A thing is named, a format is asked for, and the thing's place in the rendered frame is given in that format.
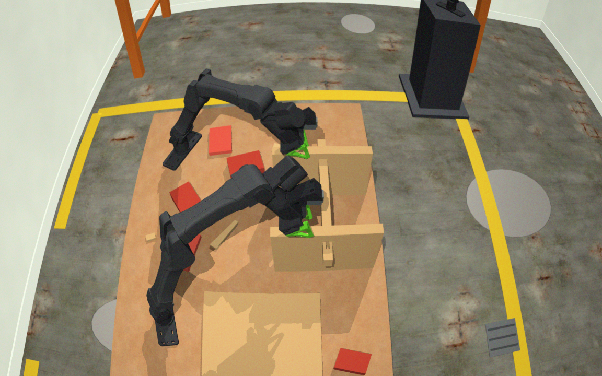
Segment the tan flat square board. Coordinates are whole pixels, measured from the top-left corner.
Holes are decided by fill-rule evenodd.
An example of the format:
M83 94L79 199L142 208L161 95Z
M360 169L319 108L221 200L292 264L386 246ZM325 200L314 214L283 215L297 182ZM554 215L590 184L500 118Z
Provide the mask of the tan flat square board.
M202 376L322 376L320 293L204 292Z

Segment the tan wooden rail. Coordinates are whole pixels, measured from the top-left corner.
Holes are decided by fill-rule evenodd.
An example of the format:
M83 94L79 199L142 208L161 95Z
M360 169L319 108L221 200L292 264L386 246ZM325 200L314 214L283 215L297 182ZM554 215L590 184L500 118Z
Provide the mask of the tan wooden rail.
M317 140L317 147L326 146L325 139ZM320 168L320 173L319 173ZM329 186L328 186L328 164L327 159L319 159L319 183L321 185L322 190L324 190L324 203L320 205L320 214L321 214L321 226L331 226L331 211L330 211L330 194L329 194ZM322 211L321 211L322 207ZM327 249L328 247L328 249ZM322 245L322 257L323 257L323 267L324 266L332 266L333 262L333 254L332 254L332 241L323 241Z

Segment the tan wooden board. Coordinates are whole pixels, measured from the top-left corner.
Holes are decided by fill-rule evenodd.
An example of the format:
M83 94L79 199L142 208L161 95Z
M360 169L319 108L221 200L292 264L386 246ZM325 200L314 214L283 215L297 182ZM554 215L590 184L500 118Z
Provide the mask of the tan wooden board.
M315 178L319 182L319 159L327 159L330 195L366 195L371 160L371 147L307 147L309 159L291 156L303 166L308 174L301 182ZM286 154L280 147L272 147L273 167Z
M310 226L314 237L286 237L270 227L275 272L344 271L374 267L383 224ZM332 241L332 266L323 267L323 241Z

